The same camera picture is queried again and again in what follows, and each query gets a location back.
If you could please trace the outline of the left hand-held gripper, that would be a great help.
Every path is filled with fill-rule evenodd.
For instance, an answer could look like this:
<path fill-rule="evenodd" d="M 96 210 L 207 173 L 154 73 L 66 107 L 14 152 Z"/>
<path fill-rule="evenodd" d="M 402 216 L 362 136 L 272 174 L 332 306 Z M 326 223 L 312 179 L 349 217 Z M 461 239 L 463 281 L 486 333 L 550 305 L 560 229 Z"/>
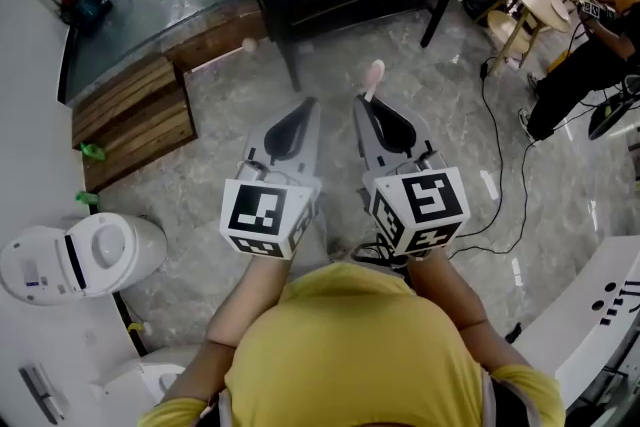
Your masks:
<path fill-rule="evenodd" d="M 314 166 L 321 107 L 299 98 L 256 125 L 247 139 L 247 157 L 234 179 L 225 181 L 220 233 L 237 252 L 291 260 L 317 213 L 321 181 L 284 171 L 258 159 L 283 159 Z"/>

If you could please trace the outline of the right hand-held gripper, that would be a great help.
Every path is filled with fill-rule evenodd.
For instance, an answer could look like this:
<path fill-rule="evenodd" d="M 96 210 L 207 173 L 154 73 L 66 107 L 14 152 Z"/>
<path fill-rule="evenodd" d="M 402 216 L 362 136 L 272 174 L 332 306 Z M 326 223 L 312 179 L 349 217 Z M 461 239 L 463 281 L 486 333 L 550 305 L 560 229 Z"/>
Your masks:
<path fill-rule="evenodd" d="M 448 245 L 470 217 L 460 172 L 408 118 L 373 97 L 353 102 L 365 211 L 394 256 L 420 257 Z M 410 151 L 393 153 L 389 151 Z"/>

